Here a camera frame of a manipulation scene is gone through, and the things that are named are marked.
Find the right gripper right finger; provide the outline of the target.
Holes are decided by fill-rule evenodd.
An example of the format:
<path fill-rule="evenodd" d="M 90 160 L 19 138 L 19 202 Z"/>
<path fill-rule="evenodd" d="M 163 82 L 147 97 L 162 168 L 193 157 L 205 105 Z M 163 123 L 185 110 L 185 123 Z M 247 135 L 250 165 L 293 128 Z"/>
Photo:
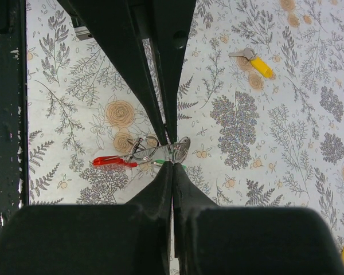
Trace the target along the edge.
<path fill-rule="evenodd" d="M 344 274 L 324 220 L 304 207 L 219 206 L 173 167 L 180 274 Z"/>

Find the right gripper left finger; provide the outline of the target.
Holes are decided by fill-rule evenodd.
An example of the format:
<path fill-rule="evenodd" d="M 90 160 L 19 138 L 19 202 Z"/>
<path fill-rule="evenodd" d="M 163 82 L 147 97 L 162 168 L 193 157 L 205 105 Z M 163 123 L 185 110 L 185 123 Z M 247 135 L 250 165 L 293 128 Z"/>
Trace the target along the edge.
<path fill-rule="evenodd" d="M 168 274 L 173 165 L 121 205 L 26 206 L 0 235 L 0 274 Z"/>

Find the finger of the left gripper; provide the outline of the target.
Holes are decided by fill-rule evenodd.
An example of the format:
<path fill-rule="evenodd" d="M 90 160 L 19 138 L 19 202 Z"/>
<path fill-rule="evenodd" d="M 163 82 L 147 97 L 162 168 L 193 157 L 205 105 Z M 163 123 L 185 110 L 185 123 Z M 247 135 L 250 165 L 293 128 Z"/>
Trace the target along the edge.
<path fill-rule="evenodd" d="M 85 26 L 144 107 L 159 142 L 165 126 L 144 52 L 148 35 L 145 1 L 60 1 L 79 26 Z"/>
<path fill-rule="evenodd" d="M 149 39 L 163 109 L 148 117 L 161 143 L 177 141 L 177 92 L 195 1 L 132 1 L 137 35 Z"/>

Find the keyring with red tag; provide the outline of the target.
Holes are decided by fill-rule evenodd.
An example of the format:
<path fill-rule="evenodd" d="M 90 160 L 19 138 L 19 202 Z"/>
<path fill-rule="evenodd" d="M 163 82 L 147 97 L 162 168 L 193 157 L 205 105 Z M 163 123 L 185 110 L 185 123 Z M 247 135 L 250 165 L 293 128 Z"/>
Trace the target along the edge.
<path fill-rule="evenodd" d="M 100 156 L 92 161 L 95 168 L 127 167 L 135 168 L 141 164 L 151 163 L 156 159 L 167 162 L 183 162 L 191 145 L 189 137 L 183 137 L 174 144 L 160 145 L 155 137 L 140 138 L 128 155 Z"/>

